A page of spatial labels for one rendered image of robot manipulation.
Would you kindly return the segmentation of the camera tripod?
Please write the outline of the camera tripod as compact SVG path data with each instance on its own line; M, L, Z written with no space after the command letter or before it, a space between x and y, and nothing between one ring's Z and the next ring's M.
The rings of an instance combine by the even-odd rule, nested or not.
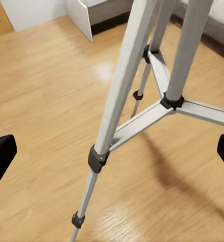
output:
M72 216L75 242L92 196L97 176L106 165L110 152L122 146L167 115L176 112L224 126L224 109L182 96L193 59L198 48L213 0L189 0L171 74L160 50L176 0L134 0L116 63L96 142L91 146L87 162L88 179L76 213ZM157 16L157 18L156 18ZM153 28L150 44L148 37ZM128 98L141 58L146 60L133 115L119 127L121 113ZM147 77L152 69L160 99L137 115ZM135 115L135 116L134 116Z

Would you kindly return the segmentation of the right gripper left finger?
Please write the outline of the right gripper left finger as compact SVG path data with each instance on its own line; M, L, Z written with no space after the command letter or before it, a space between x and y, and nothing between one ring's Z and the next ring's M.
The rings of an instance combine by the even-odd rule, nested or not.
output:
M0 137L0 180L17 154L14 135Z

